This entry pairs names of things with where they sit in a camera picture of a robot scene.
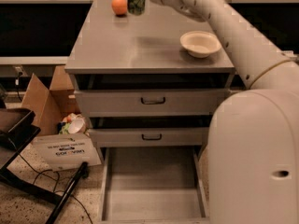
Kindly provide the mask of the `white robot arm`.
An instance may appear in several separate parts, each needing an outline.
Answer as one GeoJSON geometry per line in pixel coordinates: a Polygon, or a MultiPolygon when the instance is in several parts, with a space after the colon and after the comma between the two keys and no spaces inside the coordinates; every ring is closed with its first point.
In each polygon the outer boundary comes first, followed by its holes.
{"type": "Polygon", "coordinates": [[[299,224],[299,65],[224,0],[150,1],[206,20],[246,86],[210,123],[210,224],[299,224]]]}

